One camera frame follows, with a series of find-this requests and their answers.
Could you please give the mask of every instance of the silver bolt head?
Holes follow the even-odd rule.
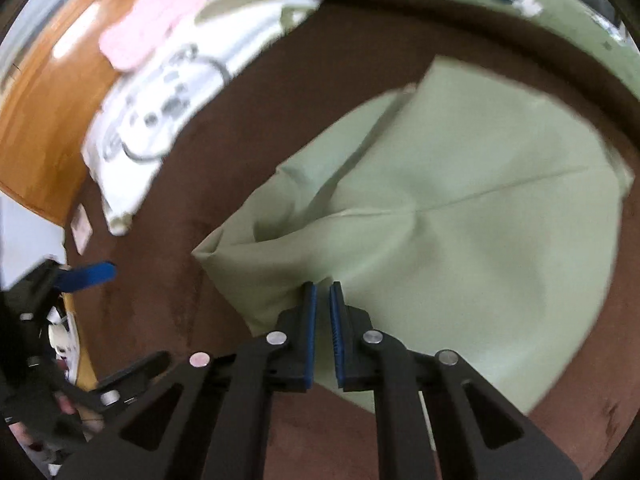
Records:
[[[447,366],[453,366],[457,364],[458,359],[458,354],[456,354],[453,350],[442,350],[438,353],[438,361]]]
[[[117,390],[109,390],[108,392],[104,392],[100,396],[100,401],[105,406],[111,406],[112,404],[118,402],[120,400],[120,393]]]
[[[267,343],[270,345],[283,345],[287,341],[287,334],[275,330],[267,334]]]
[[[377,345],[382,341],[382,332],[379,332],[378,330],[367,330],[363,334],[362,338],[364,339],[365,343]]]
[[[189,357],[189,364],[194,368],[203,368],[209,364],[211,357],[206,352],[196,352]]]

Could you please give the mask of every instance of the green blanket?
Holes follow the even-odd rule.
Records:
[[[194,256],[254,334],[303,282],[340,280],[376,328],[457,350],[527,411],[607,292],[630,184],[615,155],[549,96],[438,59],[283,162]],[[336,390],[330,330],[321,308],[316,381]]]

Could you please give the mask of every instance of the pink sponge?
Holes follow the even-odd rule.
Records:
[[[136,0],[129,14],[100,35],[100,51],[116,70],[134,70],[164,41],[181,17],[200,10],[205,2]]]

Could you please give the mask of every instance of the brown carpet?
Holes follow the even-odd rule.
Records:
[[[437,0],[327,0],[185,127],[128,235],[108,234],[97,186],[85,182],[78,202],[94,235],[80,257],[68,233],[69,263],[111,260],[118,267],[114,282],[75,296],[98,377],[156,349],[177,358],[196,350],[220,355],[247,338],[244,323],[190,251],[278,163],[362,102],[419,81],[436,55],[555,95],[590,120],[640,175],[638,152],[625,137],[640,138],[638,102],[596,62],[550,33]],[[609,457],[640,407],[639,205],[636,184],[625,203],[616,273],[598,322],[532,414],[586,478]],[[322,388],[277,396],[266,478],[376,478],[375,449],[371,414]]]

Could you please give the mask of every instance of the black mount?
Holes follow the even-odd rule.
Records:
[[[60,290],[105,280],[102,270],[71,274],[46,261],[0,302],[0,408],[36,438],[71,456],[60,480],[260,480],[273,392],[305,392],[313,382],[316,287],[283,311],[268,334],[236,354],[193,354],[167,370],[165,352],[145,358],[85,392],[40,355],[46,312]],[[412,352],[375,330],[365,310],[330,288],[338,386],[373,391],[381,480],[579,480],[577,467],[460,355]],[[56,393],[101,414],[88,443],[78,417]],[[432,451],[424,411],[436,452]]]

